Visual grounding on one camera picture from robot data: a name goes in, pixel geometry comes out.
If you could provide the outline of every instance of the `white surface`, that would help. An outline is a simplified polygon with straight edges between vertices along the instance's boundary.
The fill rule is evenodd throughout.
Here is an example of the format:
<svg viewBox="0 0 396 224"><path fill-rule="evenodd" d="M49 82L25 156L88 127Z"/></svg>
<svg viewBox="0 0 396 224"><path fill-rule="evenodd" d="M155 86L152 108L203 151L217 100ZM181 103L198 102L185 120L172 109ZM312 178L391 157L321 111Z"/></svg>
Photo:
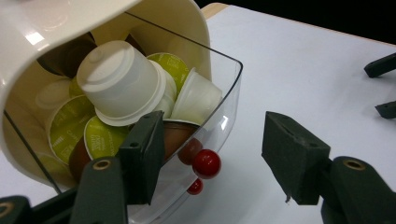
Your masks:
<svg viewBox="0 0 396 224"><path fill-rule="evenodd" d="M4 120L5 126L10 126L9 122ZM18 147L23 147L21 140L18 136L13 132L13 130L8 127L10 132L7 134L8 136L13 137L13 140L16 142L15 145ZM26 155L27 160L32 160L31 155L27 152ZM50 187L50 185L43 184L39 181L34 180L33 178L28 178L26 175L19 172L7 159L4 151L0 149L0 198L21 195L21 196L29 196L29 203L32 206L35 206L39 203L46 201L49 198L52 198L57 195L54 188Z"/></svg>
<svg viewBox="0 0 396 224"><path fill-rule="evenodd" d="M238 116L219 176L164 223L322 223L321 201L285 203L262 159L265 111L297 120L332 147L331 159L367 161L396 190L396 120L375 110L396 100L396 71L375 79L363 71L394 46L240 7L222 10L208 28L211 47L244 64Z"/></svg>

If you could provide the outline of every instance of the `red bead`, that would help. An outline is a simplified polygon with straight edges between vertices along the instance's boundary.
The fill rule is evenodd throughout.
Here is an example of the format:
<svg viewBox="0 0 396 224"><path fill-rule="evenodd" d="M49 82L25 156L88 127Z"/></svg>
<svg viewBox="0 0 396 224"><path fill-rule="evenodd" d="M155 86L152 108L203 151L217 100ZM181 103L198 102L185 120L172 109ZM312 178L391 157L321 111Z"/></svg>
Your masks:
<svg viewBox="0 0 396 224"><path fill-rule="evenodd" d="M192 162L192 170L202 179L215 177L221 169L221 160L213 150L202 149Z"/></svg>
<svg viewBox="0 0 396 224"><path fill-rule="evenodd" d="M197 178L191 186L187 189L187 192L191 195L197 195L201 193L202 189L204 188L204 183L200 178Z"/></svg>

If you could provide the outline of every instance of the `clear plastic container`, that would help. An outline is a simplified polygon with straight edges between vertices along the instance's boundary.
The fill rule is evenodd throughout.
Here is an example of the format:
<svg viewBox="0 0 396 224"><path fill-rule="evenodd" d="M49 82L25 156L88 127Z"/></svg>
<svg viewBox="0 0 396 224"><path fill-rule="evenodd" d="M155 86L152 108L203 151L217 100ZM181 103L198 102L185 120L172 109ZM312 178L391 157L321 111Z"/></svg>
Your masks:
<svg viewBox="0 0 396 224"><path fill-rule="evenodd" d="M222 90L220 104L180 148L196 138L204 148L221 149L236 118L242 73L240 62L127 12L91 30L91 33L97 45L110 40L124 40L131 35L147 55L157 52L175 54L183 59L189 69L195 67L201 76L219 87ZM68 168L51 154L35 96L44 87L62 78L43 69L39 63L32 63L11 91L5 112L23 142L23 147L20 144L7 156L12 158L15 166L26 171L26 178L42 182L58 192L73 188L76 182L68 173ZM12 142L14 140L6 137L10 146L16 145ZM161 169L151 205L128 205L130 223L160 223L188 197L186 190L197 176L190 165L181 162L178 152Z"/></svg>

